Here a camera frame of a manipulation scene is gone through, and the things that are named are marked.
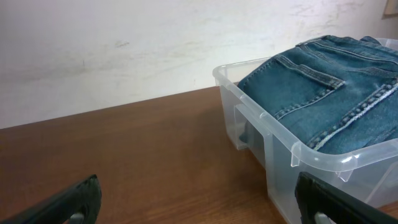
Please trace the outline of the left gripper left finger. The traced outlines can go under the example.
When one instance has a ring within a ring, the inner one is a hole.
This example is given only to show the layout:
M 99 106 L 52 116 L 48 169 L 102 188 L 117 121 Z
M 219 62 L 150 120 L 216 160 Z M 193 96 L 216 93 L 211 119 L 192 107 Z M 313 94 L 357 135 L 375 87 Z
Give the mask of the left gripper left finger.
M 1 223 L 94 224 L 101 208 L 101 186 L 93 174 Z

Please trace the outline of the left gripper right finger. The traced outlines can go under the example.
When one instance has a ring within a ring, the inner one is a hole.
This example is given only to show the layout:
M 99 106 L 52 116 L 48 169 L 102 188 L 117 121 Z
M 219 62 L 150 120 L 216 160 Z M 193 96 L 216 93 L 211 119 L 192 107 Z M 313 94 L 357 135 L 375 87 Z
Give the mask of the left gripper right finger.
M 298 175 L 295 198 L 304 224 L 397 224 L 397 219 L 308 172 Z

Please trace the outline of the dark blue jeans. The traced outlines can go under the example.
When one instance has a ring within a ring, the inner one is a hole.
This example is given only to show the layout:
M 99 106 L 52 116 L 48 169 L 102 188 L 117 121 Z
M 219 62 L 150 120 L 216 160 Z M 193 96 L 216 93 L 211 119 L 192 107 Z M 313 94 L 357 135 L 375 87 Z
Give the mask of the dark blue jeans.
M 370 36 L 302 42 L 238 87 L 314 151 L 344 154 L 397 137 L 397 51 Z

